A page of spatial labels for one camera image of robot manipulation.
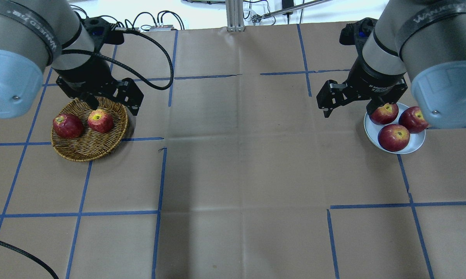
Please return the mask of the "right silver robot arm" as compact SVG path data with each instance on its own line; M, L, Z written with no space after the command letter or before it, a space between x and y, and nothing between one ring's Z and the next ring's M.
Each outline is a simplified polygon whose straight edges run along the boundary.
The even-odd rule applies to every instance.
M318 93L325 118L360 100L374 113L409 88L431 126L466 127L466 0L390 0L379 19L347 24L340 44L357 58L346 81Z

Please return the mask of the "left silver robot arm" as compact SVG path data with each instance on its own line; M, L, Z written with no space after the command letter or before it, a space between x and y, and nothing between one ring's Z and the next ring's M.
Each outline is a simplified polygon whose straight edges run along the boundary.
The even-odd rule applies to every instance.
M104 44L123 42L114 24L82 20L66 0L0 0L0 119L30 110L47 67L70 99L95 110L104 97L136 116L143 93L129 78L114 79L100 53Z

